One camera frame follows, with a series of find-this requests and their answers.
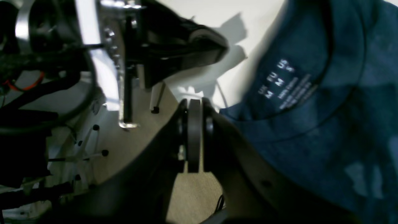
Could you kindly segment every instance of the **neckline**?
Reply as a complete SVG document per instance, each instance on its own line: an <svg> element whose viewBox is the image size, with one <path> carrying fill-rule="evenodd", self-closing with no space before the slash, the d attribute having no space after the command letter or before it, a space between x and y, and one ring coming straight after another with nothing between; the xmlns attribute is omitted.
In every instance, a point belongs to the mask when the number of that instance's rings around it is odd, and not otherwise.
<svg viewBox="0 0 398 224"><path fill-rule="evenodd" d="M239 121L228 116L228 109L223 110L226 111L223 114L232 120L249 141L275 142L303 135L332 117L354 91L365 64L365 24L350 1L340 5L330 4L330 7L334 24L334 51L324 79L306 102L264 120Z"/></svg>

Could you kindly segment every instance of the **black cable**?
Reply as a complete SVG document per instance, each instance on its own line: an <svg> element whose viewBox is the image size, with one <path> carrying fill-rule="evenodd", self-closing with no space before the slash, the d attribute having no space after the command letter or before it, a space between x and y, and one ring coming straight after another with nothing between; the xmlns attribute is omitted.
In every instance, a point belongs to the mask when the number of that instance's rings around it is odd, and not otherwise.
<svg viewBox="0 0 398 224"><path fill-rule="evenodd" d="M17 110L20 107L35 101L36 99L48 95L60 90L66 90L70 87L76 85L80 80L80 73L76 71L77 74L73 72L67 72L66 77L60 78L55 81L51 81L49 83L41 84L31 90L29 92L21 95L20 97L16 98L9 104L7 104L4 108L0 110L0 115L2 113L10 113L13 110Z"/></svg>
<svg viewBox="0 0 398 224"><path fill-rule="evenodd" d="M5 224L6 222L4 221L4 216L3 216L3 210L0 210L0 224Z"/></svg>
<svg viewBox="0 0 398 224"><path fill-rule="evenodd" d="M221 211L222 208L224 207L224 195L221 195L219 197L219 200L217 201L217 205L216 205L216 210L214 211L214 214Z"/></svg>
<svg viewBox="0 0 398 224"><path fill-rule="evenodd" d="M87 61L87 65L90 71L90 78L91 78L91 83L90 83L90 88L88 91L88 94L84 98L84 100L72 111L69 113L59 117L57 120L50 121L47 123L42 123L39 125L34 125L34 126L26 126L26 127L5 127L5 126L0 126L0 136L15 136L15 135L23 135L23 134L28 134L32 132L39 132L43 131L46 129L50 129L59 125L62 125L65 123L67 120L70 120L77 116L80 112L85 110L87 106L91 103L91 101L94 99L95 92L96 92L96 87L97 87L97 74L95 71L95 66L91 60L89 50L84 52L84 57Z"/></svg>
<svg viewBox="0 0 398 224"><path fill-rule="evenodd" d="M0 109L1 109L1 108L3 108L4 104L6 103L6 93L5 93L4 88L2 86L0 86L0 92L1 92L1 95L3 97L3 101L2 101L1 106L0 106Z"/></svg>
<svg viewBox="0 0 398 224"><path fill-rule="evenodd" d="M20 92L26 92L26 90L23 90L23 89L19 88L18 86L16 86L15 82L13 82L13 81L9 81L9 85L16 88Z"/></svg>
<svg viewBox="0 0 398 224"><path fill-rule="evenodd" d="M64 124L64 125L65 125L65 127L67 127L70 130L70 134L72 135L74 144L76 145L76 143L77 143L77 132L76 132L76 130L74 128L72 128L71 126L67 125L67 124Z"/></svg>

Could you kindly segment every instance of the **black plastic part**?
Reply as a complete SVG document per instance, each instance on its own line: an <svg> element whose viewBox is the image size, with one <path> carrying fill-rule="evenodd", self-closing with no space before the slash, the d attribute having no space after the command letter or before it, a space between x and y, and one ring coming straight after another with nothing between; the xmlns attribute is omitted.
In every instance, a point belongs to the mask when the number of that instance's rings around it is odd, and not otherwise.
<svg viewBox="0 0 398 224"><path fill-rule="evenodd" d="M154 106L154 107L153 107L153 110L151 110L151 113L153 113L153 114L158 114L159 111L160 111L159 107L158 107L158 106Z"/></svg>
<svg viewBox="0 0 398 224"><path fill-rule="evenodd" d="M175 178L184 167L178 160L179 146L190 142L187 135L195 133L186 130L190 120L186 103L180 103L170 121L124 170L42 216L38 223L119 223L131 217L164 223ZM197 105L197 101L191 102L191 112ZM204 159L210 159L207 169L223 188L226 211L233 217L229 223L355 223L349 222L355 218L347 211L315 197L274 170L208 100L203 106L204 115L212 118L206 122L212 124L206 130L212 131L205 131L204 136L212 151L206 151Z"/></svg>
<svg viewBox="0 0 398 224"><path fill-rule="evenodd" d="M213 127L213 113L215 113L211 106L210 100L202 98L202 129L203 129L203 171L210 172L212 165L216 164L214 161L214 127Z"/></svg>
<svg viewBox="0 0 398 224"><path fill-rule="evenodd" d="M52 208L59 208L59 206L61 205L60 198L53 199L50 202Z"/></svg>
<svg viewBox="0 0 398 224"><path fill-rule="evenodd" d="M25 195L23 190L2 193L0 194L0 210L19 208L38 201L56 200L61 195L72 192L72 185L66 182L53 187L32 189L29 195Z"/></svg>
<svg viewBox="0 0 398 224"><path fill-rule="evenodd" d="M78 70L87 71L88 65L84 60L84 47L75 46L55 52L31 54L0 54L0 72L2 80L15 79L12 72L21 70Z"/></svg>
<svg viewBox="0 0 398 224"><path fill-rule="evenodd" d="M7 1L0 1L0 44L3 49L0 52L13 54L19 52L17 39L15 37L15 23L17 20L18 9Z"/></svg>
<svg viewBox="0 0 398 224"><path fill-rule="evenodd" d="M93 130L94 131L98 131L100 128L99 128L99 125L97 125L97 124L94 124L93 125Z"/></svg>
<svg viewBox="0 0 398 224"><path fill-rule="evenodd" d="M126 45L127 65L144 66L145 88L182 70L211 65L228 51L227 40L214 30L179 17L157 1L142 1L135 12L136 32Z"/></svg>
<svg viewBox="0 0 398 224"><path fill-rule="evenodd" d="M129 16L126 18L125 24L125 36L131 37L134 34L134 30L131 27L132 17ZM125 48L131 49L133 40L126 40L125 41ZM125 61L128 60L130 57L131 52L125 51ZM137 72L136 67L133 65L133 69L125 69L125 78L124 78L124 88L123 88L123 122L125 123L132 123L133 122L133 77L136 76L135 73Z"/></svg>
<svg viewBox="0 0 398 224"><path fill-rule="evenodd" d="M59 51L79 43L80 29L73 0L36 0L29 15L29 37L34 52Z"/></svg>
<svg viewBox="0 0 398 224"><path fill-rule="evenodd" d="M227 219L227 217L228 217L228 212L226 209L223 209L220 212L213 214L212 216L210 216L208 219L201 222L200 224L224 224L224 221Z"/></svg>
<svg viewBox="0 0 398 224"><path fill-rule="evenodd" d="M200 100L192 99L189 102L188 108L188 147L187 147L187 161L188 172L198 173L200 162L200 146L202 133L202 113Z"/></svg>
<svg viewBox="0 0 398 224"><path fill-rule="evenodd" d="M104 156L104 157L106 157L106 156L108 156L109 155L109 151L108 150L102 150L101 151L101 154L102 154L102 156Z"/></svg>

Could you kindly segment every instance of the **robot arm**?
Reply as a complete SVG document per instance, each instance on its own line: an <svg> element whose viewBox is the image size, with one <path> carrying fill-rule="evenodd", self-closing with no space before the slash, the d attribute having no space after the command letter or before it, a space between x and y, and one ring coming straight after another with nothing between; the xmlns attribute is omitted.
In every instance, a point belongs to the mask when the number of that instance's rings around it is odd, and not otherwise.
<svg viewBox="0 0 398 224"><path fill-rule="evenodd" d="M107 109L119 111L122 128L137 127L132 119L132 79L138 78L141 88L151 88L178 71L216 63L228 50L224 37L153 0L28 0L0 4L14 12L5 15L10 25L4 29L5 47L0 52L1 83L18 79L22 70L91 71L92 83L102 89ZM92 100L94 88L92 85L84 106ZM0 126L2 135L33 130Z"/></svg>

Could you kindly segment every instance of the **floor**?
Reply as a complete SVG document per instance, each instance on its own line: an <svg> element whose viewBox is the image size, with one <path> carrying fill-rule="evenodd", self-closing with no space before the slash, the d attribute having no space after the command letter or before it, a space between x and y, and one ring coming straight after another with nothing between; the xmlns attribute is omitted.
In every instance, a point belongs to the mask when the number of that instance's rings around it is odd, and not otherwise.
<svg viewBox="0 0 398 224"><path fill-rule="evenodd" d="M82 162L79 165L84 170L80 172L82 181L75 182L75 189L80 191L87 189L84 178L88 184L98 185L112 177L123 167L129 164L145 148L157 131L168 121L178 103L168 88L165 88L160 102L160 113L152 114L149 111L150 92L136 88L134 91L135 121L139 128L125 131L118 126L117 112L108 112L101 106L101 97L98 97L99 111L95 115L92 110L87 110L71 126L77 132L75 139L67 128L53 130L53 137L48 139L49 157L73 156L81 153L82 144L79 147L76 142L86 141L85 154L90 155L102 150L108 150L107 157L97 157L90 162ZM89 138L85 136L94 124L100 126L98 133L92 131ZM78 173L75 163L52 162L49 163L52 176L46 179L46 186L50 187L74 179ZM217 204L221 195L221 187L211 173L179 174L167 216L171 223L194 224L208 218ZM18 210L24 212L24 218L35 218L50 207L48 202L37 202L30 206L24 206ZM15 211L4 213L5 217L15 214Z"/></svg>

